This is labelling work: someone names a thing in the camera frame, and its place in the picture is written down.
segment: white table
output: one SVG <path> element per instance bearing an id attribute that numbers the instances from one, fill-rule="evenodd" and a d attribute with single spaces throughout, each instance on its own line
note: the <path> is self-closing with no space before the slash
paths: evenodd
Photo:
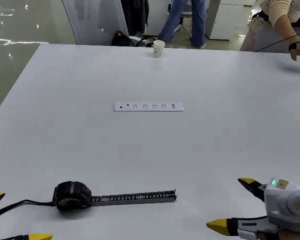
<path id="1" fill-rule="evenodd" d="M 0 239 L 225 239 L 206 222 L 258 217 L 237 182 L 300 185 L 300 64 L 286 54 L 41 45 L 0 107 L 0 208 L 50 201 L 73 180 L 95 195 L 171 190 L 174 203 L 25 205 L 0 216 Z M 183 112 L 113 112 L 115 101 L 181 101 Z"/>

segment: beige sweater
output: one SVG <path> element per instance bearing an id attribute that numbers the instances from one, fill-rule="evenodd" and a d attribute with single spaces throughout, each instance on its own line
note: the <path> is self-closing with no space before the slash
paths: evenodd
<path id="1" fill-rule="evenodd" d="M 262 11 L 269 16 L 269 22 L 274 27 L 282 15 L 287 15 L 290 23 L 295 23 L 300 18 L 300 0 L 264 0 L 260 4 Z M 270 25 L 261 17 L 256 17 L 249 23 L 249 29 L 258 32 L 261 25 Z"/>

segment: black bag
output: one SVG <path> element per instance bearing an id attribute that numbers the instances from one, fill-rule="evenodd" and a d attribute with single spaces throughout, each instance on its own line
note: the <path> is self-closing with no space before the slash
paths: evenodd
<path id="1" fill-rule="evenodd" d="M 112 39 L 111 46 L 133 47 L 135 44 L 122 31 L 117 31 Z"/>
<path id="2" fill-rule="evenodd" d="M 144 36 L 143 38 L 141 38 L 141 40 L 137 43 L 134 44 L 133 41 L 131 41 L 131 39 L 125 35 L 122 31 L 117 31 L 114 34 L 114 37 L 112 39 L 112 44 L 111 46 L 119 46 L 119 47 L 140 47 L 140 44 L 142 43 L 143 40 L 147 40 L 147 39 L 151 39 L 153 41 L 155 41 L 156 39 L 154 39 L 151 36 Z M 147 48 L 151 48 L 152 45 L 154 43 L 153 42 L 148 42 L 145 47 Z"/>

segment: power strip switch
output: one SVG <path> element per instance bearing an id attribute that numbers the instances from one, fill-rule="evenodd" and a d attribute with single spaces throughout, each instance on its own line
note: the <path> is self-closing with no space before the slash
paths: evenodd
<path id="1" fill-rule="evenodd" d="M 140 102 L 116 101 L 113 105 L 115 112 L 182 112 L 182 102 Z"/>

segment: person's arm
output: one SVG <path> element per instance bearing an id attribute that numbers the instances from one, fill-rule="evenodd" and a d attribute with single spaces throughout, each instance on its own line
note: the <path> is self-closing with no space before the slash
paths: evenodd
<path id="1" fill-rule="evenodd" d="M 289 18 L 286 14 L 282 15 L 274 24 L 274 29 L 277 31 L 277 33 L 283 38 L 287 39 L 286 42 L 290 45 L 296 42 L 300 42 L 300 37 L 295 36 L 297 33 L 291 26 L 291 23 L 289 21 Z"/>
<path id="2" fill-rule="evenodd" d="M 269 21 L 277 33 L 285 40 L 289 46 L 290 56 L 297 60 L 300 56 L 300 37 L 291 26 L 288 18 L 288 12 L 292 0 L 269 0 Z"/>

